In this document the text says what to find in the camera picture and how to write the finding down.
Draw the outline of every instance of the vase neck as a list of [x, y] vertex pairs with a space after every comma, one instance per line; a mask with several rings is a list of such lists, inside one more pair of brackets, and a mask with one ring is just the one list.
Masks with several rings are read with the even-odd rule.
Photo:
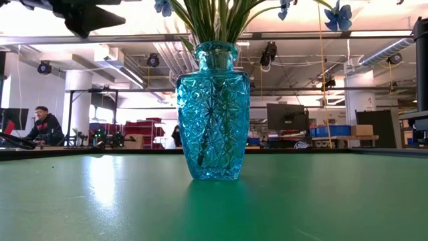
[[199, 61], [199, 71], [233, 70], [237, 57], [234, 44], [226, 42], [205, 42], [197, 46], [196, 59]]

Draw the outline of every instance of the computer monitor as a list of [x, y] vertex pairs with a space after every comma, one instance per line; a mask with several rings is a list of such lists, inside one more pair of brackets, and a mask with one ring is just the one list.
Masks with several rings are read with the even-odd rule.
[[302, 105], [267, 104], [267, 128], [277, 131], [307, 131], [309, 118]]
[[0, 114], [2, 117], [1, 128], [3, 130], [5, 130], [7, 126], [10, 126], [11, 123], [14, 125], [13, 130], [25, 130], [25, 126], [27, 125], [28, 109], [0, 108]]

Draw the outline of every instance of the blue glass vase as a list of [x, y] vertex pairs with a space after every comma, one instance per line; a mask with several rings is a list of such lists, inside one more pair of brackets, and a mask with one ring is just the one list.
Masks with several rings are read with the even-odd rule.
[[239, 176], [249, 129], [249, 76], [234, 71], [234, 44], [205, 42], [195, 52], [199, 71], [177, 80], [179, 128], [194, 179]]

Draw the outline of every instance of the black jacket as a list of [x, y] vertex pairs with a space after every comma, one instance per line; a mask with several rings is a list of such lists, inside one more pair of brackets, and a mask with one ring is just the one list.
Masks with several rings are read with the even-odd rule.
[[27, 138], [43, 140], [46, 145], [61, 145], [64, 143], [61, 125], [53, 114], [47, 114], [44, 120], [37, 120]]

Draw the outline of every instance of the flower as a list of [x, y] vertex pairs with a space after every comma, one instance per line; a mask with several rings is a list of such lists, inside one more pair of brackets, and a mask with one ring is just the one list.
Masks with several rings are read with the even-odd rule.
[[162, 16], [169, 17], [174, 9], [171, 7], [169, 0], [155, 0], [154, 8], [157, 13], [162, 12]]
[[337, 0], [336, 7], [332, 10], [325, 9], [327, 18], [330, 22], [326, 23], [326, 26], [331, 31], [337, 31], [337, 26], [341, 31], [348, 31], [352, 22], [350, 18], [352, 17], [352, 11], [350, 10], [350, 5], [345, 5], [340, 8], [340, 0]]
[[290, 7], [290, 1], [292, 1], [292, 0], [280, 0], [281, 11], [278, 13], [278, 17], [282, 21], [287, 17], [288, 8]]

